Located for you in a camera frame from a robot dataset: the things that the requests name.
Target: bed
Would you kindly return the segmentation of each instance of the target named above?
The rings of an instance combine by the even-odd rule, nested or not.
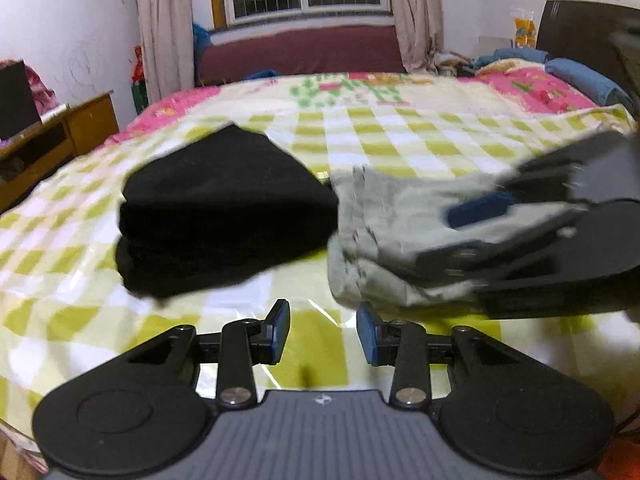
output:
[[[135,298],[114,264],[117,211],[126,176],[153,158],[234,121],[267,135],[311,172],[369,164],[397,176],[453,178],[495,173],[602,128],[631,134],[621,105],[551,113],[481,80],[429,75],[338,73],[268,78],[197,89],[146,110],[126,131],[41,183],[0,218],[0,418],[27,449],[31,413],[55,386],[176,324],[213,332],[231,320],[264,317],[277,298],[292,307],[282,362],[255,367],[258,389],[380,388],[392,371],[370,368],[355,312],[338,304],[323,252],[240,285],[158,302]],[[411,310],[428,332],[468,324],[600,391],[623,416],[640,394],[640,329],[625,312],[491,320]],[[397,312],[385,316],[397,317]],[[212,396],[214,365],[198,391]],[[446,370],[432,370],[437,396]]]

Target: wooden floor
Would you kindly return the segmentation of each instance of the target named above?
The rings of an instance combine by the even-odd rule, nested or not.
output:
[[[4,480],[40,480],[42,478],[42,474],[27,462],[2,432],[0,432],[0,477]]]

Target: ribbed gray surface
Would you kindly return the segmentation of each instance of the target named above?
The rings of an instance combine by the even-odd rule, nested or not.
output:
[[[62,480],[59,473],[49,480]],[[488,480],[515,478],[452,452],[426,415],[377,391],[271,391],[220,416],[201,446],[152,480]],[[588,473],[574,480],[595,480]]]

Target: white window frame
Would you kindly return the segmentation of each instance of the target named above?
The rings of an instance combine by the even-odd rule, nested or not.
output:
[[[225,1],[225,14],[227,25],[235,25],[238,23],[255,22],[263,20],[265,18],[274,18],[277,16],[313,16],[320,12],[353,12],[358,10],[373,10],[373,11],[388,11],[389,0],[380,0],[378,5],[328,5],[328,6],[309,6],[309,0],[300,0],[299,9],[287,9],[287,10],[271,10],[268,12],[261,12],[259,14],[252,14],[251,16],[242,16],[236,18],[236,9],[234,7],[234,0]]]

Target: folded gray pants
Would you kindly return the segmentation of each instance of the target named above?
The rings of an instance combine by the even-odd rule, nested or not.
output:
[[[336,300],[404,307],[472,300],[477,285],[473,280],[417,286],[400,276],[415,273],[419,253],[470,240],[501,242],[570,208],[564,202],[516,204],[504,216],[448,227],[449,208],[494,192],[496,183],[509,176],[395,178],[368,167],[332,174],[339,199],[338,231],[329,240],[327,262]]]

